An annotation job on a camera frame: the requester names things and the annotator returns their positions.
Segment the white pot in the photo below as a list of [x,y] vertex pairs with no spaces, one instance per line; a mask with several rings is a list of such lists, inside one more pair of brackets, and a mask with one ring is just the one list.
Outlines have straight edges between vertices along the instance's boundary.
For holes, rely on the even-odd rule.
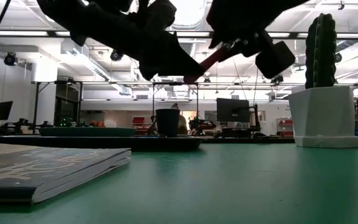
[[295,143],[302,147],[350,148],[354,135],[354,100],[348,86],[310,88],[288,96]]

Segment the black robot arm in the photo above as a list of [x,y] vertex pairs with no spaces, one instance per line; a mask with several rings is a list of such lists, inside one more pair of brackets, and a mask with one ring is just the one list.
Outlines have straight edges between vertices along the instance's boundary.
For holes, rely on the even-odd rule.
[[193,77],[190,82],[215,62],[236,54],[259,54],[256,64],[267,78],[287,69],[295,62],[294,55],[284,42],[273,44],[265,28],[283,11],[307,2],[264,0],[254,1],[251,6],[245,0],[214,0],[207,16],[214,30],[210,48],[223,47],[199,64],[180,47],[176,34],[165,30],[172,25],[176,13],[169,0],[156,0],[149,6],[149,0],[139,0],[138,12],[122,13],[129,10],[132,1],[89,0],[86,6],[81,0],[37,0],[42,12],[69,30],[77,44],[83,45],[91,37],[118,55],[138,60],[146,80],[158,74]]

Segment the desk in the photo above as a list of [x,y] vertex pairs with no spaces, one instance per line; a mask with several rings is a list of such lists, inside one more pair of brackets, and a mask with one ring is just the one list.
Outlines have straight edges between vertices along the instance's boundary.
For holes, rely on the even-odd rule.
[[0,223],[357,223],[358,149],[202,144],[136,152],[114,172]]

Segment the artificial cactus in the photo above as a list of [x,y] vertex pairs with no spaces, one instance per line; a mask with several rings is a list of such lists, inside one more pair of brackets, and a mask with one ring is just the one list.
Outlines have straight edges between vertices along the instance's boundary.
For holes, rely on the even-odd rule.
[[331,14],[320,14],[306,38],[306,89],[334,86],[336,31]]

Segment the black cup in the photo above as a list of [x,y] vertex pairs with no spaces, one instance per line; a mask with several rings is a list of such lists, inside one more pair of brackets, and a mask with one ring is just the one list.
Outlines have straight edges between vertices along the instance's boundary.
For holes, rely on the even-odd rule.
[[180,110],[176,109],[159,109],[157,114],[157,129],[159,134],[166,137],[175,138],[178,136],[178,124]]

